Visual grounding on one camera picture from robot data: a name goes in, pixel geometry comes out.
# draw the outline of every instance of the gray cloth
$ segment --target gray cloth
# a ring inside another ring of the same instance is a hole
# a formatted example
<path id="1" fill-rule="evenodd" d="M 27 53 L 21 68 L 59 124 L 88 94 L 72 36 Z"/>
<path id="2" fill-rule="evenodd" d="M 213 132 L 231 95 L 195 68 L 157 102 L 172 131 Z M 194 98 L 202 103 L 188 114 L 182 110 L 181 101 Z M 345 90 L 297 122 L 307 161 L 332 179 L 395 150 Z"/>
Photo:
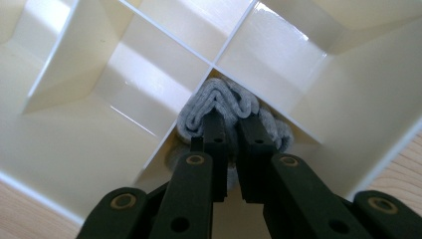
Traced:
<path id="1" fill-rule="evenodd" d="M 202 119 L 214 109 L 224 118 L 230 150 L 234 154 L 238 150 L 235 124 L 238 119 L 250 115 L 258 115 L 279 151 L 286 151 L 293 143 L 290 127 L 280 119 L 275 119 L 267 107 L 260 107 L 252 93 L 233 81 L 216 78 L 205 81 L 180 112 L 177 131 L 183 142 L 190 143 L 192 136 L 202 136 Z"/>

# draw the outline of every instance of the wooden floor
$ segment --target wooden floor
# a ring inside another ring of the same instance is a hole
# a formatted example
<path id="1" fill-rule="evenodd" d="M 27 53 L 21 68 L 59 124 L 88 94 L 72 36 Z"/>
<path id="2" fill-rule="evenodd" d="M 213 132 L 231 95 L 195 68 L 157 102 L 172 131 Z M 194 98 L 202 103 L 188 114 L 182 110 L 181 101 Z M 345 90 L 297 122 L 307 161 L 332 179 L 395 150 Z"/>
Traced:
<path id="1" fill-rule="evenodd" d="M 422 216 L 422 130 L 378 175 L 369 189 L 399 198 Z"/>
<path id="2" fill-rule="evenodd" d="M 422 130 L 369 188 L 399 198 L 422 215 Z M 0 182 L 0 238 L 75 238 L 79 229 L 80 225 Z"/>

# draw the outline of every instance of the white shelf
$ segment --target white shelf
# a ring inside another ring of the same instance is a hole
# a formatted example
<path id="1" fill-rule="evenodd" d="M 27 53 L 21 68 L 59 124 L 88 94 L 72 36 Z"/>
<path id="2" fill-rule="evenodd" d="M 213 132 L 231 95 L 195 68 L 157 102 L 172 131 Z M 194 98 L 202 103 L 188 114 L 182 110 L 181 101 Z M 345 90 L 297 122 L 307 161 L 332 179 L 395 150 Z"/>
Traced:
<path id="1" fill-rule="evenodd" d="M 0 4 L 1 173 L 76 220 L 117 187 L 171 175 L 174 122 L 209 75 L 286 119 L 291 152 L 349 198 L 421 121 L 421 2 Z"/>

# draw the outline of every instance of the gray fabric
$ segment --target gray fabric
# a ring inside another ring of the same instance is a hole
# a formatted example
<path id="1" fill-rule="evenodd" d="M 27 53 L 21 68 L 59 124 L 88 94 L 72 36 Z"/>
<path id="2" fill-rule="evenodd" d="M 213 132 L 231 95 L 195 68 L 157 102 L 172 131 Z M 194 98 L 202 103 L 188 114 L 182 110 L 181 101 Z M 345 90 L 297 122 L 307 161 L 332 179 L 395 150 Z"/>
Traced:
<path id="1" fill-rule="evenodd" d="M 280 152 L 285 152 L 293 144 L 291 128 L 282 120 L 274 118 L 267 107 L 261 106 L 258 118 Z"/>
<path id="2" fill-rule="evenodd" d="M 180 112 L 177 132 L 181 140 L 189 144 L 192 136 L 202 136 L 202 119 L 214 109 L 224 118 L 231 154 L 238 154 L 235 124 L 238 119 L 245 119 L 250 115 L 258 115 L 280 152 L 286 151 L 293 144 L 294 137 L 290 127 L 282 120 L 274 118 L 267 107 L 260 106 L 258 99 L 252 93 L 229 79 L 216 78 L 205 81 L 198 93 L 189 99 Z M 169 168 L 173 169 L 177 159 L 188 151 L 189 147 L 186 144 L 176 145 L 166 159 Z M 234 165 L 228 167 L 228 189 L 233 188 L 238 182 Z"/>
<path id="3" fill-rule="evenodd" d="M 226 127 L 232 128 L 238 118 L 257 114 L 259 103 L 252 93 L 232 81 L 209 79 L 179 114 L 177 130 L 183 141 L 189 143 L 192 136 L 202 136 L 202 119 L 213 109 L 223 116 Z"/>

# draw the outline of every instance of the metal screw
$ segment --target metal screw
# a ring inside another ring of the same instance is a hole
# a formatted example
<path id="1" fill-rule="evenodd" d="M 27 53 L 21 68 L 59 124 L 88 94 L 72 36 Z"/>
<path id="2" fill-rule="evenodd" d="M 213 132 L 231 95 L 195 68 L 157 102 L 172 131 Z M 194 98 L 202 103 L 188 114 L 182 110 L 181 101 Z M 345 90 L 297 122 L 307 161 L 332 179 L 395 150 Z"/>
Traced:
<path id="1" fill-rule="evenodd" d="M 280 158 L 280 161 L 285 165 L 285 166 L 298 166 L 299 162 L 297 159 L 292 158 L 292 157 L 288 157 L 288 156 L 284 156 Z"/>
<path id="2" fill-rule="evenodd" d="M 188 158 L 186 158 L 186 162 L 191 165 L 199 165 L 199 164 L 204 163 L 204 161 L 205 161 L 205 158 L 200 155 L 191 155 Z"/>
<path id="3" fill-rule="evenodd" d="M 368 203 L 372 208 L 385 214 L 396 214 L 398 212 L 398 208 L 394 203 L 382 197 L 369 197 Z"/>
<path id="4" fill-rule="evenodd" d="M 109 206 L 112 209 L 123 210 L 132 207 L 136 203 L 136 197 L 133 194 L 125 193 L 115 197 Z"/>

